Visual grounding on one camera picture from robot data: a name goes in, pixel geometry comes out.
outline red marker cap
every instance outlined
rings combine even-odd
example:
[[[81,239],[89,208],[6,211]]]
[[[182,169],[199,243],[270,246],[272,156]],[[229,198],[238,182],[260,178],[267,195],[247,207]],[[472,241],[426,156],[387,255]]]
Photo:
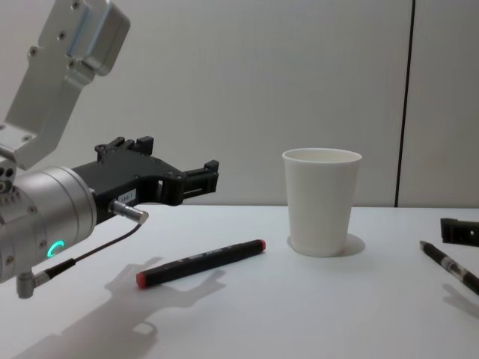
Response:
[[[144,276],[143,272],[136,275],[136,283],[139,288],[145,289],[147,287],[147,278]]]

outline cup rim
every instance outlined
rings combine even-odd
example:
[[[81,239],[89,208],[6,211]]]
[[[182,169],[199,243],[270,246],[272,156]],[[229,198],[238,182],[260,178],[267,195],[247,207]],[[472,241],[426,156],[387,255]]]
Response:
[[[332,161],[313,161],[309,159],[295,159],[293,157],[290,157],[291,153],[299,152],[299,151],[333,151],[337,153],[348,153],[352,156],[354,156],[354,159],[351,159],[350,161],[339,161],[339,162],[332,162]],[[293,161],[293,162],[301,162],[301,163],[309,163],[309,164],[330,164],[330,165],[340,165],[340,164],[347,164],[347,163],[354,163],[357,161],[360,161],[362,159],[362,156],[359,153],[353,152],[353,151],[348,151],[348,150],[340,150],[338,148],[328,148],[328,147],[304,147],[304,148],[294,148],[292,150],[288,150],[283,152],[282,155],[283,159],[286,159],[288,161]]]

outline black object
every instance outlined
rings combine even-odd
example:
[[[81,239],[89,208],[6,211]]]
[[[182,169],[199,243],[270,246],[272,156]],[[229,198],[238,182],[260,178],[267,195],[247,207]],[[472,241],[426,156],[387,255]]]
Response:
[[[441,236],[443,243],[479,247],[479,222],[441,218]]]
[[[421,241],[421,249],[434,262],[463,282],[472,292],[479,295],[479,278],[430,243]]]
[[[262,239],[215,249],[214,251],[197,254],[142,271],[136,275],[136,283],[142,289],[148,288],[149,286],[224,266],[225,264],[238,262],[239,260],[260,254],[265,249],[266,243]]]
[[[137,224],[135,228],[133,228],[131,231],[128,233],[123,234],[122,236],[113,239],[112,241],[105,243],[104,245],[99,246],[98,248],[93,249],[92,251],[89,251],[82,256],[78,258],[70,258],[69,260],[65,260],[64,262],[57,264],[56,266],[53,266],[51,268],[45,269],[46,275],[48,275],[49,279],[53,279],[57,275],[63,273],[67,269],[72,268],[75,264],[77,264],[80,260],[84,260],[85,258],[95,254],[96,252],[100,252],[102,249],[105,249],[109,247],[110,245],[114,245],[115,243],[118,243],[119,241],[123,241],[124,239],[130,237],[132,234],[134,234],[137,230],[139,230],[141,227],[141,224]]]
[[[193,171],[179,171],[153,157],[153,138],[136,141],[118,137],[109,144],[95,146],[97,161],[73,170],[93,190],[97,205],[97,224],[114,216],[112,200],[129,206],[163,203],[178,206],[183,200],[216,191],[217,161]]]

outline white wall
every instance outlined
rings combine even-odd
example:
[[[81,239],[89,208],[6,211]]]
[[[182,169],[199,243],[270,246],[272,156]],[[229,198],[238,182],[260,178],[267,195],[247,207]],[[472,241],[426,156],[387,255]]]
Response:
[[[285,203],[281,153],[364,156],[356,203],[394,202],[409,1],[117,0],[132,28],[112,73],[84,89],[44,165],[152,135],[180,169],[220,161],[202,203]],[[4,118],[52,0],[0,2]]]
[[[401,206],[479,206],[479,1],[419,0]]]

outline white table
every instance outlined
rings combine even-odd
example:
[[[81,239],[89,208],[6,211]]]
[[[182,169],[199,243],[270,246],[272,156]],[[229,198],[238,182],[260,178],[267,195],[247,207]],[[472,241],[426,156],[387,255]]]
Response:
[[[353,245],[315,259],[287,243],[287,209],[145,206],[140,232],[36,290],[0,286],[0,358],[479,358],[479,298],[426,257],[436,244],[479,274],[479,248],[443,245],[439,219],[473,209],[353,210]],[[115,218],[39,269],[124,233]],[[262,238],[263,255],[147,291],[134,274]]]

